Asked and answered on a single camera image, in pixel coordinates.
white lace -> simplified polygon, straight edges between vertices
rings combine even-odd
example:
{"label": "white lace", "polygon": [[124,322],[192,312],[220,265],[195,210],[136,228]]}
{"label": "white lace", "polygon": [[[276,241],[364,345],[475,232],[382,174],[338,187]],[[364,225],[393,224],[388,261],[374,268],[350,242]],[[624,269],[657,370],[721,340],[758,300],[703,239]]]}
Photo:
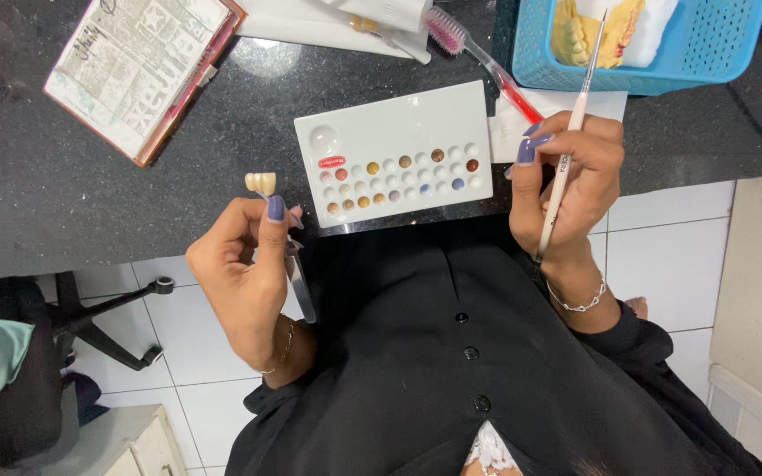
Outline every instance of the white lace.
{"label": "white lace", "polygon": [[[481,463],[481,469],[488,476],[497,475],[502,469],[519,469],[511,452],[507,450],[507,446],[504,445],[499,433],[495,431],[489,420],[484,422],[478,430],[464,466],[469,466],[475,460]],[[491,466],[495,470],[493,473],[487,472],[487,468]]]}

black sleeve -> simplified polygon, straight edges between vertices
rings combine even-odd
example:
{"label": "black sleeve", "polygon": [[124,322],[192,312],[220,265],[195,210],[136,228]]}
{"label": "black sleeve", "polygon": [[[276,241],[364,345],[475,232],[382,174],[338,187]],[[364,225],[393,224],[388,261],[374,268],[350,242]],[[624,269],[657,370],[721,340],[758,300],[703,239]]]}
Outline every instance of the black sleeve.
{"label": "black sleeve", "polygon": [[672,338],[659,325],[638,319],[624,302],[619,322],[605,332],[581,334],[579,341],[619,366],[669,414],[719,474],[762,474],[762,462],[743,448],[666,364]]}
{"label": "black sleeve", "polygon": [[258,474],[261,461],[312,380],[312,374],[305,373],[291,384],[271,389],[261,379],[261,385],[243,399],[246,409],[256,416],[231,446],[225,474]]}

silver bracelet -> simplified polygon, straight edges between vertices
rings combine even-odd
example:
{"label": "silver bracelet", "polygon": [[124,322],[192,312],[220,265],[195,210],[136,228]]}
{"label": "silver bracelet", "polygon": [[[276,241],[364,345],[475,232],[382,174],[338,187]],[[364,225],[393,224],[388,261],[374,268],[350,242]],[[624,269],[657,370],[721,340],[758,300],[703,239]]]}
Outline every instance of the silver bracelet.
{"label": "silver bracelet", "polygon": [[590,302],[589,306],[579,306],[577,308],[570,308],[568,305],[564,304],[563,302],[560,302],[560,299],[558,299],[555,296],[555,292],[551,290],[551,286],[549,286],[549,281],[546,279],[545,286],[549,288],[549,293],[551,293],[551,296],[555,298],[555,301],[557,301],[558,304],[563,306],[564,309],[567,311],[575,311],[575,312],[587,312],[587,309],[590,309],[591,307],[598,304],[598,299],[601,298],[601,295],[605,294],[605,291],[607,290],[607,283],[605,282],[605,275],[598,271],[598,273],[601,275],[601,287],[598,289],[598,295],[593,298],[593,301]]}
{"label": "silver bracelet", "polygon": [[281,359],[279,359],[278,363],[275,364],[275,368],[272,370],[255,370],[255,372],[262,373],[266,375],[267,373],[272,373],[278,370],[279,365],[284,363],[284,360],[287,358],[287,353],[290,352],[290,347],[293,344],[293,319],[287,318],[287,316],[284,316],[287,321],[290,323],[290,332],[287,334],[287,347],[284,349],[284,354],[281,356]]}

white tile floor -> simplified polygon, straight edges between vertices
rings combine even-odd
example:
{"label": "white tile floor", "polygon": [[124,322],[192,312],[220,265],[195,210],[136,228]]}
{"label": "white tile floor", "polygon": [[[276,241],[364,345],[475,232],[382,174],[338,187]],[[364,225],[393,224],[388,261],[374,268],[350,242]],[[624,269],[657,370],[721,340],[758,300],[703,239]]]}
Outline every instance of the white tile floor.
{"label": "white tile floor", "polygon": [[[668,362],[705,401],[733,191],[734,183],[725,182],[621,197],[589,237],[616,296],[649,298],[650,319],[675,343]],[[251,419],[243,398],[260,377],[231,351],[184,257],[75,275],[86,303],[135,290],[158,276],[175,279],[172,294],[152,295],[96,319],[132,353],[160,344],[165,358],[138,373],[76,340],[74,368],[98,382],[103,405],[163,403],[188,474],[223,476],[231,445]],[[43,277],[41,288],[55,300],[53,279]],[[284,313],[301,315],[292,293]]]}

white ceramic palette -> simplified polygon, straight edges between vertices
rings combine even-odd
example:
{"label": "white ceramic palette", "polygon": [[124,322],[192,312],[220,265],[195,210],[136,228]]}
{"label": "white ceramic palette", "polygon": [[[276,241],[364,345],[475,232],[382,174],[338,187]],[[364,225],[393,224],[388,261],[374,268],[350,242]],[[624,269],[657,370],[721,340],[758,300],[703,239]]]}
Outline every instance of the white ceramic palette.
{"label": "white ceramic palette", "polygon": [[294,123],[322,228],[493,196],[481,81]]}

